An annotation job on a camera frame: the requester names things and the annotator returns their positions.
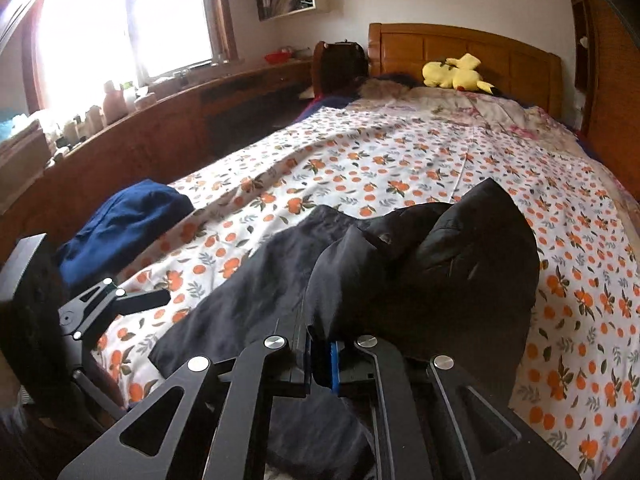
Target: wooden bed frame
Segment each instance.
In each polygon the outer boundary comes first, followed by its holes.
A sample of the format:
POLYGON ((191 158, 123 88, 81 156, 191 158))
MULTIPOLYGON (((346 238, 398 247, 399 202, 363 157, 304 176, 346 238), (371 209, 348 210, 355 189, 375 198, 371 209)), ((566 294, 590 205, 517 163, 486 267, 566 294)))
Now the wooden bed frame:
POLYGON ((482 61, 482 77, 523 103, 536 104, 551 116, 562 114, 560 58, 526 43, 470 28, 423 23, 371 23, 369 75, 407 73, 422 80, 427 61, 461 57, 482 61))

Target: wall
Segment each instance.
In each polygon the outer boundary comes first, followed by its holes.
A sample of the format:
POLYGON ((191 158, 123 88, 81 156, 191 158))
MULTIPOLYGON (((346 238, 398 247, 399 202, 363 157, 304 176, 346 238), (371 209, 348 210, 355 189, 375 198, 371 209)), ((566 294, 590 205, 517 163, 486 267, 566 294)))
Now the wall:
MULTIPOLYGON (((0 0, 0 12, 10 0, 0 0)), ((28 113, 22 82, 22 33, 14 32, 0 55, 0 110, 28 113)))
POLYGON ((278 20, 282 44, 314 47, 318 41, 357 41, 367 46, 371 22, 456 25, 493 32, 553 52, 564 70, 564 118, 574 94, 574 19, 570 0, 331 0, 332 12, 278 20))
POLYGON ((260 22, 255 0, 229 0, 238 56, 254 60, 279 46, 273 22, 260 22))
POLYGON ((28 114, 22 82, 22 31, 19 27, 0 55, 0 116, 2 111, 28 114))

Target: bed sheet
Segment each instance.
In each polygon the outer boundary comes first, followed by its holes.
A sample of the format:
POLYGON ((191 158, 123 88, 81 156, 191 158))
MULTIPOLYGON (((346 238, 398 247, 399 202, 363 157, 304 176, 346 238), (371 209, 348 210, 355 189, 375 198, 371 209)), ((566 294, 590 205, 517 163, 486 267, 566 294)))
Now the bed sheet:
POLYGON ((633 226, 623 225, 606 172, 561 149, 571 135, 542 110, 520 108, 510 120, 517 125, 525 116, 526 123, 505 128, 510 105, 498 104, 504 115, 496 118, 498 110, 482 114, 484 103, 469 106, 474 97, 446 98, 464 100, 457 108, 430 105, 429 113, 407 104, 422 99, 411 96, 377 112, 325 108, 174 183, 196 211, 118 277, 129 291, 166 287, 172 300, 117 319, 98 343, 98 361, 126 398, 140 400, 161 381, 147 358, 158 338, 261 243, 317 204, 357 218, 380 216, 414 203, 457 201, 493 178, 526 216, 540 253, 540 286, 510 406, 583 478, 603 471, 639 415, 633 226))

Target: black jacket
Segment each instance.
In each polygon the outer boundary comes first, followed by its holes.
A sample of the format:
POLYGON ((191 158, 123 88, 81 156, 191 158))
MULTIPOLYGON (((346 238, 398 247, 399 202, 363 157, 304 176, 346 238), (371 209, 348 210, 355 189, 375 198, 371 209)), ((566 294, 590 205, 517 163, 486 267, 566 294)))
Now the black jacket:
MULTIPOLYGON (((193 356, 237 356, 300 308, 316 337, 381 336, 403 354, 452 356, 507 402, 524 351, 539 259, 534 235, 493 180, 454 205, 357 220, 318 206, 260 247, 173 326, 150 358, 168 377, 193 356)), ((330 391, 277 399, 270 462, 297 478, 362 477, 367 431, 330 391)))

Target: blue clothing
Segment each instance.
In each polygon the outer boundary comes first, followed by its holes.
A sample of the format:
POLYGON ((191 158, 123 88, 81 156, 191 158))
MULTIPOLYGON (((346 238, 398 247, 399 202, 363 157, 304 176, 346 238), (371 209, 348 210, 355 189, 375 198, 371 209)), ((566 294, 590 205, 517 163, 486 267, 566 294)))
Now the blue clothing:
POLYGON ((56 253, 71 294, 116 275, 192 211, 188 197, 151 180, 111 196, 56 253))

